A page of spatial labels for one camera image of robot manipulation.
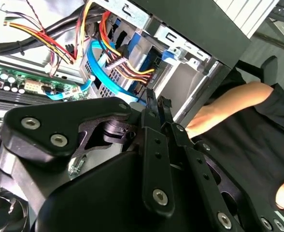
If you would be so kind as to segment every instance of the fan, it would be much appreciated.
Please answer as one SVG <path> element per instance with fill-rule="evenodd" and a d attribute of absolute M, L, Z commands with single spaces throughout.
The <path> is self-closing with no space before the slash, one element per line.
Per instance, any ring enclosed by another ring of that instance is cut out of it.
<path fill-rule="evenodd" d="M 0 195 L 0 232 L 27 232 L 28 204 L 12 194 Z"/>

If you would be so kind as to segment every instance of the black mechanical bracket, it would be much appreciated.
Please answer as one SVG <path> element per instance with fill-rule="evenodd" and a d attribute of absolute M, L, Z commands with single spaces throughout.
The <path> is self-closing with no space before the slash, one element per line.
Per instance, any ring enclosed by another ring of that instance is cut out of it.
<path fill-rule="evenodd" d="M 170 108 L 147 90 L 141 112 L 119 98 L 13 109 L 0 132 L 0 185 L 28 200 L 36 232 L 284 231 L 189 140 Z M 112 143 L 122 153 L 69 180 L 71 158 Z M 222 192 L 237 198 L 237 212 Z"/>

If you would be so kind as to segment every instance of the silver screw head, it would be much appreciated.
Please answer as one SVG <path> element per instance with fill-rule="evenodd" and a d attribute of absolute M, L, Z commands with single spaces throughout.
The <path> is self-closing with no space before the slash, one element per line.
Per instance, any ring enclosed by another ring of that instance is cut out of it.
<path fill-rule="evenodd" d="M 284 232 L 284 226 L 279 220 L 274 219 L 274 223 L 279 228 L 280 231 Z"/>
<path fill-rule="evenodd" d="M 119 106 L 120 106 L 121 108 L 123 108 L 124 110 L 127 109 L 127 106 L 126 106 L 125 104 L 120 103 Z"/>
<path fill-rule="evenodd" d="M 264 217 L 261 218 L 261 222 L 264 225 L 264 227 L 267 228 L 269 231 L 272 230 L 271 224 Z"/>
<path fill-rule="evenodd" d="M 165 206 L 168 204 L 168 197 L 166 193 L 160 189 L 155 189 L 153 191 L 153 198 L 160 205 Z"/>
<path fill-rule="evenodd" d="M 183 128 L 181 125 L 177 125 L 176 128 L 177 128 L 179 131 L 181 131 L 181 132 L 184 131 L 184 128 Z"/>
<path fill-rule="evenodd" d="M 68 143 L 68 140 L 67 138 L 62 135 L 62 134 L 53 134 L 51 136 L 51 143 L 54 145 L 54 146 L 58 146 L 58 147 L 63 147 L 65 145 L 67 145 Z"/>
<path fill-rule="evenodd" d="M 203 144 L 203 147 L 207 150 L 207 151 L 210 151 L 211 148 L 207 145 L 207 144 Z"/>
<path fill-rule="evenodd" d="M 25 117 L 24 119 L 22 119 L 21 124 L 24 128 L 29 130 L 38 129 L 41 125 L 39 120 L 33 117 Z"/>
<path fill-rule="evenodd" d="M 218 213 L 217 218 L 219 222 L 223 225 L 223 227 L 225 227 L 227 230 L 231 230 L 232 223 L 226 214 Z"/>

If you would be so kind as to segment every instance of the black shirt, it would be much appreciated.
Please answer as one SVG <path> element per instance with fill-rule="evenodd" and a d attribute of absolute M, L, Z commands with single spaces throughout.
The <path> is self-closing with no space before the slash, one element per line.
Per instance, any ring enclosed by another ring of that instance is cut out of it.
<path fill-rule="evenodd" d="M 243 84 L 241 74 L 231 72 L 210 102 Z M 200 138 L 224 168 L 240 174 L 242 180 L 236 181 L 279 210 L 275 196 L 284 183 L 284 90 L 278 84 L 273 88 L 264 102 L 235 113 Z"/>

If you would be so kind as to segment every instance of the cable tie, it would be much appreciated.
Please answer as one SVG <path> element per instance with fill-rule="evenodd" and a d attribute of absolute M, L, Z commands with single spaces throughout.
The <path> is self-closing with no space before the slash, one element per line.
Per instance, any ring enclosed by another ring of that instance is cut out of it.
<path fill-rule="evenodd" d="M 18 40 L 18 41 L 16 41 L 16 42 L 17 42 L 17 45 L 18 45 L 18 47 L 19 47 L 19 49 L 20 49 L 21 55 L 24 56 L 24 55 L 25 55 L 25 52 L 24 52 L 24 50 L 23 50 L 23 47 L 21 46 L 20 41 Z"/>

